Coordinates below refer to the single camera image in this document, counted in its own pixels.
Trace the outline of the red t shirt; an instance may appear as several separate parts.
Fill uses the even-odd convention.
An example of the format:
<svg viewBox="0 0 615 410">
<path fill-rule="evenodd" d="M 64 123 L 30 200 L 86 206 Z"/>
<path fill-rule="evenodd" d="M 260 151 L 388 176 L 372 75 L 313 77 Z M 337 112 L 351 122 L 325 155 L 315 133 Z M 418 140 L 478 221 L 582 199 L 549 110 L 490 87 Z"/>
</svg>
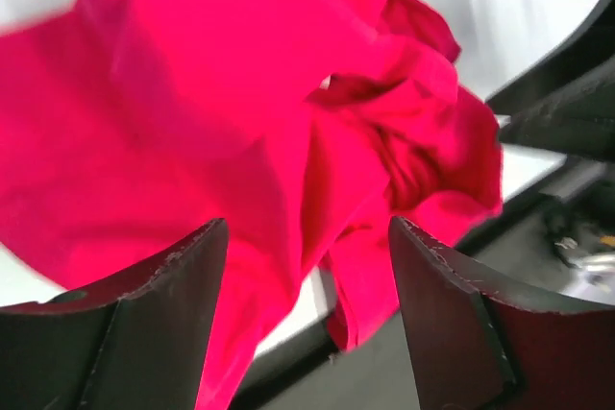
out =
<svg viewBox="0 0 615 410">
<path fill-rule="evenodd" d="M 388 223 L 501 211 L 498 123 L 421 0 L 76 0 L 1 38 L 1 241 L 73 289 L 230 231 L 197 407 L 227 408 L 321 267 L 352 350 L 398 309 Z"/>
</svg>

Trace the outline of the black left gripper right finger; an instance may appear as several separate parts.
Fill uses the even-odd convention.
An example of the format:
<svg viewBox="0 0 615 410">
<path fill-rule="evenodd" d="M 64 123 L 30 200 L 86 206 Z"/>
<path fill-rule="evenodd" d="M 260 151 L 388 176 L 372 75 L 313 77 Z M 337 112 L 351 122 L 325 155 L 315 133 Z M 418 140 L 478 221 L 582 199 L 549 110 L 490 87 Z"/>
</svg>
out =
<svg viewBox="0 0 615 410">
<path fill-rule="evenodd" d="M 403 218 L 389 246 L 422 408 L 613 408 L 611 305 L 515 280 Z"/>
</svg>

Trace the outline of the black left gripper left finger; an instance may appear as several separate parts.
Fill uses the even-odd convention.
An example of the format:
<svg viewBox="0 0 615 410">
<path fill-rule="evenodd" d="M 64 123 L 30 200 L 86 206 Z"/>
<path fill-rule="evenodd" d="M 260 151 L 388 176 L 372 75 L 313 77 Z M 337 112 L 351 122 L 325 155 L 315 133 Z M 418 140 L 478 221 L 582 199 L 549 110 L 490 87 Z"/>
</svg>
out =
<svg viewBox="0 0 615 410">
<path fill-rule="evenodd" d="M 193 408 L 228 239 L 216 219 L 51 301 L 3 307 L 2 407 Z"/>
</svg>

